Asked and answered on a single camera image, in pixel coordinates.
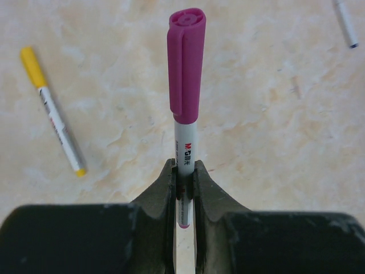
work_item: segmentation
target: yellow marker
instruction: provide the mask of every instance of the yellow marker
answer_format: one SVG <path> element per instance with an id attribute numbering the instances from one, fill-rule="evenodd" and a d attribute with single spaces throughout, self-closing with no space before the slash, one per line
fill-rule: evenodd
<path id="1" fill-rule="evenodd" d="M 48 117 L 51 120 L 53 128 L 56 131 L 58 139 L 61 142 L 61 145 L 72 165 L 72 168 L 78 177 L 84 176 L 86 174 L 84 165 L 82 164 L 81 158 L 78 155 L 74 144 L 72 143 L 67 128 L 61 120 L 56 105 L 52 100 L 50 90 L 47 87 L 46 79 L 43 76 L 42 70 L 40 69 L 37 58 L 35 57 L 31 47 L 25 47 L 21 50 L 21 60 L 32 84 L 38 89 L 39 96 L 42 98 L 44 107 L 48 113 Z"/>

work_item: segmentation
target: yellow marker tip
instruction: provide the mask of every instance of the yellow marker tip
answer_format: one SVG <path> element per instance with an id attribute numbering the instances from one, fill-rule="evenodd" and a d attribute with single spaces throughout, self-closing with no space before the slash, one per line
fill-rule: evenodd
<path id="1" fill-rule="evenodd" d="M 82 177 L 82 176 L 84 176 L 86 174 L 86 170 L 85 170 L 85 168 L 82 168 L 82 169 L 80 169 L 80 170 L 77 170 L 76 171 L 76 175 L 78 176 L 78 177 Z"/>

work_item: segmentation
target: yellow cap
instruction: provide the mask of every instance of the yellow cap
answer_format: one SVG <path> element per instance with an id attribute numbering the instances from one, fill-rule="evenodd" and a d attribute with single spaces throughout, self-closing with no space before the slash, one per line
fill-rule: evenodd
<path id="1" fill-rule="evenodd" d="M 78 177 L 82 177 L 82 176 L 84 176 L 86 174 L 86 170 L 85 170 L 85 168 L 82 168 L 82 169 L 80 169 L 80 170 L 77 170 L 76 171 L 76 175 L 78 176 Z"/>
<path id="2" fill-rule="evenodd" d="M 32 84 L 36 88 L 47 86 L 46 79 L 43 76 L 42 70 L 38 64 L 37 58 L 31 47 L 25 47 L 21 50 L 21 60 L 28 73 Z"/>

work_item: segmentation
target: marker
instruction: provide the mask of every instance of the marker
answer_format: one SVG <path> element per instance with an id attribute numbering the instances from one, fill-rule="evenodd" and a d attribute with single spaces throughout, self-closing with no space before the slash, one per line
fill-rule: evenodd
<path id="1" fill-rule="evenodd" d="M 21 60 L 23 61 L 24 67 L 28 73 L 28 76 L 32 84 L 38 89 L 39 96 L 42 98 L 44 107 L 48 113 L 48 117 L 51 120 L 54 130 L 56 131 L 57 137 L 61 142 L 61 145 L 66 153 L 68 160 L 71 163 L 72 168 L 78 175 L 82 177 L 86 174 L 84 165 L 71 138 L 68 134 L 67 128 L 64 125 L 61 117 L 58 113 L 56 105 L 52 100 L 50 90 L 47 87 L 47 82 L 43 76 L 42 70 L 38 64 L 37 58 L 31 47 L 25 47 L 21 50 Z"/>
<path id="2" fill-rule="evenodd" d="M 358 47 L 358 38 L 356 37 L 355 30 L 350 21 L 350 16 L 344 2 L 342 0 L 334 0 L 334 5 L 348 46 L 351 49 Z"/>
<path id="3" fill-rule="evenodd" d="M 200 9 L 170 16 L 167 33 L 170 109 L 175 119 L 177 222 L 188 228 L 192 218 L 193 173 L 206 18 Z"/>

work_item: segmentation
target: pen cap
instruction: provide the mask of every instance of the pen cap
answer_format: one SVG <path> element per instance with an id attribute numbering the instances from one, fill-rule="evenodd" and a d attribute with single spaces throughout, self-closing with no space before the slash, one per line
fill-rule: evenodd
<path id="1" fill-rule="evenodd" d="M 47 86 L 46 79 L 38 64 L 37 58 L 31 47 L 24 47 L 21 50 L 21 60 L 28 73 L 29 79 L 36 88 Z"/>
<path id="2" fill-rule="evenodd" d="M 206 18 L 200 9 L 170 16 L 167 33 L 170 109 L 180 124 L 198 118 Z"/>

